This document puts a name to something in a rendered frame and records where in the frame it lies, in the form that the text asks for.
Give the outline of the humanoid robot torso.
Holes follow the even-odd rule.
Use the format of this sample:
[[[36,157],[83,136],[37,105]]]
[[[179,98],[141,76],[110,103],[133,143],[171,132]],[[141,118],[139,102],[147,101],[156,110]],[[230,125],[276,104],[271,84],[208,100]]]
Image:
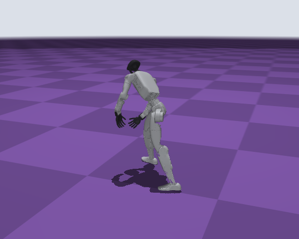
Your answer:
[[[134,81],[132,81],[133,86],[139,93],[139,95],[145,100],[149,101],[150,105],[152,106],[152,112],[155,112],[156,109],[161,109],[163,114],[166,114],[166,108],[162,102],[156,99],[159,96],[159,88],[154,81],[153,77],[143,71],[136,71],[136,77]]]

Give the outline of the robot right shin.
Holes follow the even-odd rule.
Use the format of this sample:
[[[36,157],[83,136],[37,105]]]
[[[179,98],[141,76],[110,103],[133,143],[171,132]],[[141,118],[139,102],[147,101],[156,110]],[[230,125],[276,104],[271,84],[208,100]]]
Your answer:
[[[149,159],[152,160],[152,157],[154,158],[154,153],[153,153],[154,146],[153,146],[152,140],[151,140],[151,138],[146,138],[144,136],[144,141],[145,141],[145,146],[146,146],[148,154],[149,154]]]

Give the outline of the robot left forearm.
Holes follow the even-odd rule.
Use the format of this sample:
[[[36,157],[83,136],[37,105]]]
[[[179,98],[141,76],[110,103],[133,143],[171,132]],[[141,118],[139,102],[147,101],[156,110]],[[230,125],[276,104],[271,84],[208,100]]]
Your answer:
[[[122,92],[120,93],[120,96],[118,98],[117,104],[115,106],[115,111],[114,111],[114,112],[117,112],[118,115],[121,114],[122,106],[125,103],[125,101],[121,99],[121,95],[122,95]]]

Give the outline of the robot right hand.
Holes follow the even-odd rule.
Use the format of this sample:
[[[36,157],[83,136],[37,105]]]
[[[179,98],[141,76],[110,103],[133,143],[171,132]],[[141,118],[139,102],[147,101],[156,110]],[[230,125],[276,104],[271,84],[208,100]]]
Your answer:
[[[141,114],[140,114],[141,115]],[[144,118],[146,118],[146,116],[144,117],[144,118],[141,118],[141,116],[139,115],[139,117],[136,117],[136,118],[130,118],[129,120],[132,120],[132,119],[134,119],[133,121],[131,121],[130,123],[132,123],[132,124],[130,124],[130,123],[128,123],[128,124],[130,124],[129,126],[131,126],[131,125],[133,125],[134,123],[134,125],[133,126],[137,126],[137,125],[139,125],[140,124],[140,122],[141,122],[141,120],[143,120]],[[133,126],[131,126],[131,127],[133,127]],[[135,127],[136,127],[135,126]],[[133,128],[135,128],[135,127],[133,127]]]

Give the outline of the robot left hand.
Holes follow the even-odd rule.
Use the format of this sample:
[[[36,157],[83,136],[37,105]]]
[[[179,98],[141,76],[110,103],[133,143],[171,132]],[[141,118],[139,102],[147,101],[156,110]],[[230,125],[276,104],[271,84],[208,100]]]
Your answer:
[[[115,112],[115,116],[116,116],[116,123],[117,123],[117,126],[118,126],[118,127],[119,127],[119,126],[122,127],[122,126],[126,125],[126,124],[123,122],[123,120],[122,120],[122,118],[123,118],[124,120],[126,120],[126,119],[122,116],[122,114],[119,114],[119,115],[118,115],[117,112]],[[123,125],[121,122],[122,122],[124,125]],[[121,125],[122,125],[122,126],[121,126]],[[119,127],[119,128],[120,128],[120,127]]]

